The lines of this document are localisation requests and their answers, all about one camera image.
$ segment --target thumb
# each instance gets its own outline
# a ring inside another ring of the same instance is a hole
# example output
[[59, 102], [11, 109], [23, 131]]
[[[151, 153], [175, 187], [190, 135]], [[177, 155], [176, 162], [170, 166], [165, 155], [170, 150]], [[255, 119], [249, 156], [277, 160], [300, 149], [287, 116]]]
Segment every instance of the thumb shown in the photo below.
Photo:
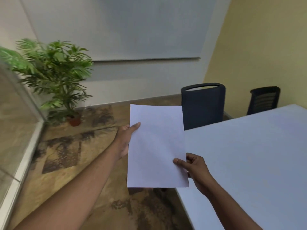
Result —
[[130, 128], [129, 128], [129, 131], [131, 131], [131, 133], [133, 133], [135, 130], [137, 130], [139, 127], [140, 127], [141, 123], [138, 122], [134, 125], [132, 125]]
[[176, 165], [178, 165], [178, 166], [180, 166], [180, 167], [182, 167], [182, 168], [184, 168], [184, 169], [186, 169], [186, 170], [189, 170], [189, 169], [191, 168], [191, 164], [190, 164], [190, 163], [187, 163], [187, 162], [185, 162], [185, 161], [183, 161], [183, 160], [181, 160], [181, 159], [175, 158], [175, 159], [173, 160], [173, 162], [174, 162]]

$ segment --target yellow wall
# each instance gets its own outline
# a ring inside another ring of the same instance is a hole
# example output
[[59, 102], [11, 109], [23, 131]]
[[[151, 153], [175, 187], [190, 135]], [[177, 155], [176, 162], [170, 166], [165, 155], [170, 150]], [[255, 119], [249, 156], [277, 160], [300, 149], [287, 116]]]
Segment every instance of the yellow wall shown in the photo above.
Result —
[[307, 108], [307, 0], [232, 0], [205, 82], [226, 86], [233, 117], [263, 86], [281, 88], [278, 106]]

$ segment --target forearm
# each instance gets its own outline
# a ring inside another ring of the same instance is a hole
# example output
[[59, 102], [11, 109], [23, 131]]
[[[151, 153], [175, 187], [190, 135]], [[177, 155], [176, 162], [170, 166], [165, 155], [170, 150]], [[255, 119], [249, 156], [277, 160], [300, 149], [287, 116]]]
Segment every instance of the forearm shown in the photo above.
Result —
[[214, 179], [207, 188], [208, 199], [226, 230], [262, 229]]
[[82, 172], [27, 216], [16, 229], [79, 229], [93, 208], [119, 149], [111, 144]]

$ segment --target black office chair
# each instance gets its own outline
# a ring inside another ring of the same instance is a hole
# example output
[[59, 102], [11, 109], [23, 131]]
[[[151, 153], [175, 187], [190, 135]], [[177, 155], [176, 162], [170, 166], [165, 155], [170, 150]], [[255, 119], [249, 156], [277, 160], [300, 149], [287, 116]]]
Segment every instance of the black office chair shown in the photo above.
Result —
[[[199, 90], [192, 88], [215, 86]], [[223, 120], [226, 88], [219, 83], [190, 85], [181, 89], [184, 130]]]
[[269, 86], [251, 90], [251, 102], [247, 115], [277, 108], [280, 88]]

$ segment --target tabletop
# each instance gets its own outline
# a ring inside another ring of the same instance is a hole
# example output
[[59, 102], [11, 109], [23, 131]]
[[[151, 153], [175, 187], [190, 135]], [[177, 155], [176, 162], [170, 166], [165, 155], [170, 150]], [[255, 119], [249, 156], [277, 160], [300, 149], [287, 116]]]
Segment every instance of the tabletop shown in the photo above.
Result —
[[[263, 229], [307, 229], [306, 109], [293, 104], [190, 129], [185, 144]], [[224, 229], [189, 185], [176, 190], [194, 229]]]

